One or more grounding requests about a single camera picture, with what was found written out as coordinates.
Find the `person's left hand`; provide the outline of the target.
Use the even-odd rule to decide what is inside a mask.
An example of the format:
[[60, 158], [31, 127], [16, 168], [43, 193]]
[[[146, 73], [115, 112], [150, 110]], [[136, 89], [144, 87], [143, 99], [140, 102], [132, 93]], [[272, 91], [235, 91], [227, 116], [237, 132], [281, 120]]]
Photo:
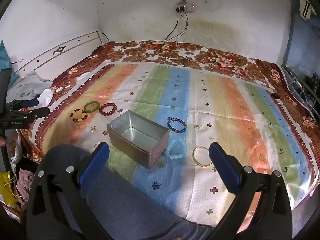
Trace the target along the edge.
[[18, 139], [18, 134], [15, 130], [9, 130], [8, 138], [3, 138], [2, 136], [0, 136], [0, 146], [6, 147], [8, 155], [11, 157], [15, 155], [17, 139]]

